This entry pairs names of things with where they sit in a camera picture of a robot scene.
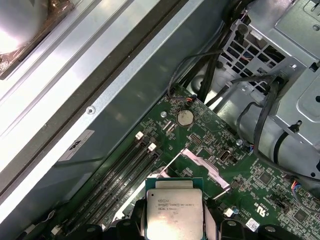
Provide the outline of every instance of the white sticker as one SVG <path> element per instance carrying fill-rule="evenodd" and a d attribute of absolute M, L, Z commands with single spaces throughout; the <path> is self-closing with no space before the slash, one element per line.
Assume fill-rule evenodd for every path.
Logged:
<path fill-rule="evenodd" d="M 94 130 L 85 130 L 69 147 L 69 149 L 60 157 L 58 162 L 61 161 L 68 161 L 70 160 L 73 155 L 76 154 L 76 152 L 81 148 L 83 144 L 91 137 L 91 135 L 94 133 Z"/>
<path fill-rule="evenodd" d="M 252 232 L 255 232 L 260 226 L 253 218 L 250 218 L 249 221 L 245 224 Z"/>

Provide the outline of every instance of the cable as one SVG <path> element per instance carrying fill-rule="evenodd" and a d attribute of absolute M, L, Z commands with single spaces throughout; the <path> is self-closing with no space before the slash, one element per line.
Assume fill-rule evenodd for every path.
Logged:
<path fill-rule="evenodd" d="M 172 100 L 178 100 L 178 101 L 185 101 L 187 100 L 186 97 L 173 97 L 172 94 L 171 94 L 171 86 L 172 84 L 177 80 L 176 77 L 177 77 L 177 74 L 179 73 L 180 71 L 180 68 L 183 66 L 183 64 L 188 61 L 189 59 L 193 59 L 193 58 L 199 58 L 199 57 L 203 57 L 203 56 L 210 56 L 210 55 L 216 55 L 216 54 L 220 54 L 222 53 L 223 51 L 210 51 L 210 52 L 204 52 L 204 53 L 199 53 L 199 54 L 195 54 L 195 55 L 190 55 L 190 56 L 187 56 L 185 57 L 180 63 L 179 65 L 175 68 L 172 76 L 171 76 L 171 79 L 169 81 L 169 85 L 168 85 L 168 88 L 167 88 L 167 94 L 168 96 L 172 99 Z"/>
<path fill-rule="evenodd" d="M 248 4 L 254 1 L 255 0 L 243 0 L 241 2 L 235 1 L 234 9 L 230 10 L 230 12 L 233 13 L 233 15 L 231 16 L 230 21 L 225 22 L 224 31 L 221 33 L 221 36 L 219 38 L 220 41 L 217 41 L 215 43 L 217 50 L 221 50 L 228 42 L 229 36 L 232 33 L 232 31 L 230 30 L 232 23 L 238 18 L 240 18 L 242 11 L 248 6 Z M 202 102 L 205 102 L 207 95 L 210 91 L 212 81 L 215 75 L 218 58 L 219 56 L 213 56 L 210 58 L 208 62 L 208 67 L 205 71 L 205 75 L 203 81 L 201 82 L 201 87 L 197 96 L 197 98 Z"/>
<path fill-rule="evenodd" d="M 273 150 L 273 162 L 275 164 L 279 164 L 279 150 L 280 150 L 280 146 L 282 145 L 283 141 L 289 136 L 289 134 L 284 131 L 281 136 L 278 138 L 278 140 L 276 141 L 275 145 L 274 145 L 274 150 Z"/>
<path fill-rule="evenodd" d="M 269 165 L 271 168 L 277 169 L 279 171 L 282 171 L 283 173 L 290 175 L 296 179 L 306 180 L 313 183 L 320 184 L 320 179 L 309 177 L 300 173 L 297 173 L 295 171 L 291 171 L 289 169 L 286 169 L 283 166 L 275 164 L 273 161 L 271 161 L 266 155 L 264 155 L 262 152 L 259 151 L 259 143 L 260 143 L 260 137 L 262 134 L 262 130 L 264 127 L 264 124 L 266 122 L 266 119 L 269 115 L 269 112 L 271 110 L 273 101 L 277 97 L 279 89 L 279 84 L 277 82 L 273 82 L 270 86 L 270 93 L 267 96 L 267 99 L 265 101 L 265 104 L 261 110 L 261 113 L 259 115 L 258 122 L 254 129 L 254 136 L 253 136 L 253 153 L 256 155 L 256 157 L 263 163 Z"/>
<path fill-rule="evenodd" d="M 252 105 L 255 105 L 258 108 L 262 108 L 261 105 L 252 101 L 245 107 L 245 109 L 241 112 L 240 116 L 236 120 L 236 133 L 238 134 L 239 138 L 242 140 L 243 144 L 248 148 L 252 147 L 253 145 L 251 143 L 249 143 L 247 140 L 245 140 L 245 138 L 242 136 L 241 129 L 240 129 L 240 123 L 241 123 L 241 119 L 243 118 L 244 115 L 247 114 L 247 112 L 249 111 L 249 109 L 251 108 Z"/>
<path fill-rule="evenodd" d="M 300 130 L 300 126 L 302 124 L 302 121 L 298 121 L 296 124 L 292 124 L 288 129 L 290 131 L 292 131 L 294 134 L 298 133 Z M 289 136 L 289 134 L 284 131 L 281 136 L 278 138 L 278 140 L 276 141 L 275 145 L 274 145 L 274 149 L 273 149 L 273 162 L 275 164 L 279 164 L 279 150 L 280 147 L 283 143 L 283 141 Z"/>
<path fill-rule="evenodd" d="M 306 205 L 304 205 L 302 200 L 297 195 L 297 189 L 299 189 L 299 188 L 301 188 L 301 184 L 298 183 L 297 181 L 294 181 L 291 186 L 291 191 L 292 191 L 292 195 L 293 195 L 294 199 L 297 201 L 297 203 L 300 204 L 303 208 L 305 208 L 306 210 L 308 210 L 309 212 L 311 212 L 313 214 L 320 214 L 319 211 L 313 210 L 313 209 L 307 207 Z"/>
<path fill-rule="evenodd" d="M 231 81 L 232 85 L 234 84 L 238 84 L 241 82 L 269 82 L 271 80 L 273 80 L 274 77 L 273 76 L 248 76 L 248 77 L 242 77 L 242 78 L 237 78 Z M 217 94 L 214 98 L 212 98 L 211 100 L 209 100 L 205 105 L 207 107 L 210 107 L 212 104 L 214 104 L 220 97 L 222 97 L 228 90 L 229 88 L 227 86 L 224 86 Z"/>

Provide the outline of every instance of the white slot latch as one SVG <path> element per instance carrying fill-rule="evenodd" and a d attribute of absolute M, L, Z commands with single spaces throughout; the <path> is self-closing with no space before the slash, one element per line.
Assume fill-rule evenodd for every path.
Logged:
<path fill-rule="evenodd" d="M 143 134 L 141 131 L 139 131 L 139 132 L 135 135 L 135 138 L 136 138 L 137 140 L 140 140 L 140 139 L 142 139 L 143 136 L 144 136 L 144 134 Z"/>
<path fill-rule="evenodd" d="M 155 150 L 156 147 L 157 145 L 155 145 L 154 143 L 151 143 L 150 146 L 148 147 L 148 150 L 152 152 L 153 150 Z"/>

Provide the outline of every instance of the motherboard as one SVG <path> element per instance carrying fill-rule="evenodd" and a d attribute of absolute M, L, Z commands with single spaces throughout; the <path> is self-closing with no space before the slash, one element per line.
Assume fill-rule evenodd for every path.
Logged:
<path fill-rule="evenodd" d="M 174 94 L 190 95 L 182 87 Z M 252 231 L 273 224 L 303 239 L 320 239 L 319 215 L 295 201 L 293 180 L 237 140 L 202 102 L 165 95 L 66 205 L 59 215 L 64 231 L 82 224 L 107 228 L 146 177 L 165 170 L 170 177 L 203 178 L 205 201 Z M 310 209 L 320 210 L 319 201 L 303 188 L 297 194 Z"/>

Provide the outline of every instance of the ventilation grille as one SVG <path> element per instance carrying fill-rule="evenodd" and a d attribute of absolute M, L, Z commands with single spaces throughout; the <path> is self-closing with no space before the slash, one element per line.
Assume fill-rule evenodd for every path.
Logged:
<path fill-rule="evenodd" d="M 227 71 L 242 78 L 266 75 L 286 58 L 264 39 L 259 40 L 251 33 L 240 35 L 237 30 L 228 40 L 221 56 L 226 60 Z M 266 93 L 266 82 L 251 82 L 251 85 Z"/>

